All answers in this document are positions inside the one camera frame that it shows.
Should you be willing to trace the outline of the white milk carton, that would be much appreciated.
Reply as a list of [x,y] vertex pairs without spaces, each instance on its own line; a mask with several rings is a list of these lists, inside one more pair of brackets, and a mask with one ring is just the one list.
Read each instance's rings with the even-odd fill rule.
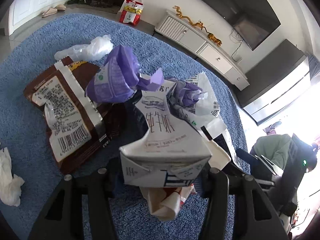
[[223,169],[231,157],[214,141],[227,130],[220,106],[205,73],[187,82],[208,91],[210,115],[175,116],[169,94],[175,83],[165,80],[155,92],[143,91],[135,104],[148,126],[144,136],[120,147],[124,182],[140,187],[189,186],[206,164]]

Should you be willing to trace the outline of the purple wrapper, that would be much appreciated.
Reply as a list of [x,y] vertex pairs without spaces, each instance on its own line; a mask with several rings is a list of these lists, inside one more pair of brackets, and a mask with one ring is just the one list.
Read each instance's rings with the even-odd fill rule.
[[161,68],[149,78],[140,75],[140,64],[131,47],[116,46],[105,65],[86,88],[86,95],[96,103],[122,103],[136,90],[156,91],[164,82]]
[[169,106],[172,113],[180,119],[187,119],[188,113],[195,115],[210,115],[210,101],[208,91],[198,85],[175,77],[167,81],[175,83],[174,89],[169,94]]

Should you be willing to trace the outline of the clear plastic bag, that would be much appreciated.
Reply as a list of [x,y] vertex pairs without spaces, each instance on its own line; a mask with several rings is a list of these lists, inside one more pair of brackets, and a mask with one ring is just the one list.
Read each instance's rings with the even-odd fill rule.
[[94,38],[90,44],[77,44],[57,51],[54,54],[54,59],[60,61],[65,57],[70,57],[75,61],[99,61],[105,55],[109,54],[113,49],[111,35],[98,36]]

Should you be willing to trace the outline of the white crumpled tissue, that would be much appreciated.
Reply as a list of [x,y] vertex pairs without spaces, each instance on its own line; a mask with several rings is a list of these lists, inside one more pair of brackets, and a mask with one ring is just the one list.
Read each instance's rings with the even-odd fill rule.
[[12,174],[11,156],[7,147],[1,149],[0,168],[1,201],[5,205],[18,207],[21,203],[21,186],[24,184],[24,180],[16,174]]

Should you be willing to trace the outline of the person in green shirt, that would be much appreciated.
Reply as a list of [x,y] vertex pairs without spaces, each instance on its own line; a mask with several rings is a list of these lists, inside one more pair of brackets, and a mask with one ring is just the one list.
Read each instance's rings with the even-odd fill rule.
[[236,150],[255,179],[271,181],[266,194],[275,210],[291,216],[297,209],[297,189],[305,173],[317,165],[317,145],[308,145],[295,134],[259,137],[248,153]]

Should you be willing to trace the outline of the brown snack bag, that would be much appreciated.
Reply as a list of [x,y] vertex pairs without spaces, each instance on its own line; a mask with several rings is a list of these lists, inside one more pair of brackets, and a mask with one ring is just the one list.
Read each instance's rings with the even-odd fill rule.
[[62,174],[74,172],[110,140],[105,125],[111,105],[98,106],[85,92],[98,70],[95,64],[65,57],[24,89],[24,96],[43,111],[49,144]]

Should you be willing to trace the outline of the crumpled paper cup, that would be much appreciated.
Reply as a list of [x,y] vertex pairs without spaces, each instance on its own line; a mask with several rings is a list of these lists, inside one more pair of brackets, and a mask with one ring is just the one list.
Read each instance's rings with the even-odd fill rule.
[[195,194],[194,184],[188,187],[140,187],[147,201],[149,213],[161,221],[174,220],[190,194]]

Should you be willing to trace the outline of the grey refrigerator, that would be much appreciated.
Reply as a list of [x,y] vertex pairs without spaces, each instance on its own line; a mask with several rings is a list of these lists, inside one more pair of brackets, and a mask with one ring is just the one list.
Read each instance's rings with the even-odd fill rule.
[[294,102],[310,84],[308,57],[284,40],[247,72],[249,86],[236,92],[242,109],[260,125]]

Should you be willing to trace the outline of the golden tiger figurine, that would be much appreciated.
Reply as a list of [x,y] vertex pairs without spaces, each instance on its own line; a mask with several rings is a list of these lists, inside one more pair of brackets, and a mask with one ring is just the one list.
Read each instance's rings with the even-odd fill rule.
[[207,33],[207,37],[216,44],[217,47],[221,47],[222,41],[215,37],[212,33]]

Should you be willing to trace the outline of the golden dragon figurine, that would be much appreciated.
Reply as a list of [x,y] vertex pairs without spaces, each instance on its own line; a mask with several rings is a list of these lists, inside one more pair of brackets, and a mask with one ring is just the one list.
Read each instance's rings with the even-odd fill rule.
[[200,28],[201,30],[204,28],[203,22],[201,22],[201,21],[193,22],[190,17],[183,15],[179,6],[175,5],[175,6],[173,6],[172,8],[176,11],[176,16],[177,16],[177,17],[179,17],[180,19],[185,19],[185,20],[187,20],[188,23],[189,23],[192,27],[194,27],[194,28],[198,27],[198,28]]

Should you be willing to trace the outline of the beige slipper pair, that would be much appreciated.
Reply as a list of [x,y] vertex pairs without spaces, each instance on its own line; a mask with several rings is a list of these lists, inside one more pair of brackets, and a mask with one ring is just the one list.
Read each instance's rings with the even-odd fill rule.
[[66,6],[63,4],[58,4],[56,7],[53,8],[49,8],[47,11],[45,11],[42,14],[42,18],[57,14],[60,11],[65,11],[66,10]]

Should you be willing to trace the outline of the white TV cabinet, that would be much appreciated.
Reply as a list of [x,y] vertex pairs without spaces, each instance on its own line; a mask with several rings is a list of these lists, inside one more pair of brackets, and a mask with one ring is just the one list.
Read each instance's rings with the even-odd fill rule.
[[239,90],[248,87],[249,81],[246,75],[213,41],[215,36],[209,37],[206,29],[200,26],[200,22],[192,22],[190,18],[183,16],[180,10],[177,12],[168,10],[155,27],[155,31],[189,50]]

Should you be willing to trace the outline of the dark shoes by door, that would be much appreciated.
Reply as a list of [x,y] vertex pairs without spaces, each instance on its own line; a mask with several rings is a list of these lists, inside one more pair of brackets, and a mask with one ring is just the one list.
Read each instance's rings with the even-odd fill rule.
[[113,1],[107,0],[68,0],[68,5],[78,4],[78,5],[88,5],[90,7],[97,7],[97,8],[116,8],[119,9],[120,6],[115,5]]

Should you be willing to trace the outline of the red white gift bag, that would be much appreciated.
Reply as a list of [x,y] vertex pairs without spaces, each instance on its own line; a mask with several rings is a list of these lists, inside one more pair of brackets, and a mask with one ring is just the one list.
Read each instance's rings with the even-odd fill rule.
[[143,8],[142,0],[125,0],[119,22],[136,26],[140,21]]

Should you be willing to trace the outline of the black wall television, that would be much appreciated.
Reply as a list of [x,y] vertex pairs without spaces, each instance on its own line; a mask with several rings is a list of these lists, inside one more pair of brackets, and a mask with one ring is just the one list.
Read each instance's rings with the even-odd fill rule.
[[251,50],[280,26],[280,20],[267,0],[202,1],[231,25]]

